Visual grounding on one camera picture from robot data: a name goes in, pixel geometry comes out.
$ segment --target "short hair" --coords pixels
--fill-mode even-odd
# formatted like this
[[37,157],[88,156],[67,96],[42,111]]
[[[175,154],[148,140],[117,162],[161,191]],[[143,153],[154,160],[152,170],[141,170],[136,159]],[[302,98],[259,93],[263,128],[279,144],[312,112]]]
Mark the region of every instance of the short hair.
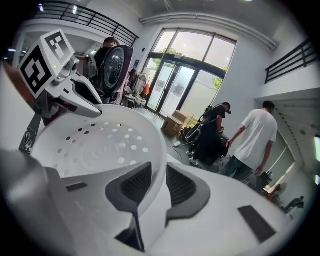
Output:
[[275,104],[273,104],[271,101],[265,101],[263,103],[263,108],[267,110],[274,110],[275,109]]
[[224,102],[224,103],[222,103],[222,105],[228,106],[229,109],[231,109],[231,105],[230,105],[230,103],[228,103],[228,102]]
[[103,44],[114,43],[116,40],[114,37],[108,37],[103,41]]

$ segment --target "man in black clothing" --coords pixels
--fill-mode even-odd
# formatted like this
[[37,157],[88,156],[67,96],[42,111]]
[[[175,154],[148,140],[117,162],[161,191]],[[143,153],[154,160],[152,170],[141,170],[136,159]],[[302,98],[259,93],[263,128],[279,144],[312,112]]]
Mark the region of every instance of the man in black clothing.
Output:
[[204,114],[200,135],[191,145],[189,151],[186,152],[188,156],[193,156],[190,158],[190,162],[193,165],[197,166],[199,164],[197,162],[199,157],[205,154],[208,147],[212,146],[214,142],[221,143],[219,135],[223,132],[221,126],[222,119],[225,118],[225,113],[230,113],[230,109],[231,105],[228,102],[224,102],[211,108]]
[[99,69],[105,60],[107,52],[116,46],[120,46],[120,43],[114,37],[108,37],[103,42],[103,47],[101,47],[94,56],[96,67]]

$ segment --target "cardboard box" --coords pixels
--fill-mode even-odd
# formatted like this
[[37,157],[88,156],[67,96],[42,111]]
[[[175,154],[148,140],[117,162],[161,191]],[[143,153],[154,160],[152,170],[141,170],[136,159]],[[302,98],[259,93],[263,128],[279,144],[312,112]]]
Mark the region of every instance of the cardboard box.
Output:
[[176,110],[174,111],[174,113],[172,114],[172,116],[178,120],[180,120],[182,123],[185,123],[185,121],[188,119],[188,115],[185,115],[184,113],[182,113],[180,110]]
[[169,137],[173,137],[173,136],[176,136],[180,132],[183,125],[184,125],[184,123],[182,121],[180,121],[179,119],[170,115],[164,121],[164,124],[163,124],[161,130],[163,131],[163,133],[165,135],[167,135]]

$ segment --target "man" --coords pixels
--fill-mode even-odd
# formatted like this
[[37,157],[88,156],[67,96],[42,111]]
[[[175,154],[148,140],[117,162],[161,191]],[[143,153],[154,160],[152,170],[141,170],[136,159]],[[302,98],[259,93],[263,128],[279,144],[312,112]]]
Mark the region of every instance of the man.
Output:
[[101,47],[94,56],[96,67],[98,69],[101,67],[102,63],[104,62],[106,54],[109,51],[109,49],[116,46],[120,46],[120,43],[114,37],[108,37],[104,40],[103,47]]
[[191,164],[198,166],[199,157],[203,156],[208,147],[210,147],[214,142],[221,143],[222,134],[222,119],[225,118],[225,113],[230,112],[231,105],[228,102],[224,102],[211,108],[205,115],[203,126],[201,132],[196,141],[191,145],[189,150],[186,152],[188,156],[193,156],[190,158]]
[[231,176],[238,181],[244,181],[256,170],[259,175],[270,156],[273,143],[276,142],[278,124],[273,117],[275,105],[271,101],[263,103],[263,109],[255,109],[243,121],[242,126],[227,142],[231,147],[233,142],[245,131],[242,141],[231,160],[225,166],[221,175]]

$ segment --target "round black device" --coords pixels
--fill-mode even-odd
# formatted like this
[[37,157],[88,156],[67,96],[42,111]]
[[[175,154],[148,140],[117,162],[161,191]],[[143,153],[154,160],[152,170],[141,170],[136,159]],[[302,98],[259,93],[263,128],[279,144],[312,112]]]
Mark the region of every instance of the round black device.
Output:
[[132,52],[132,48],[122,45],[111,48],[106,54],[103,63],[102,88],[107,97],[118,90],[125,81]]

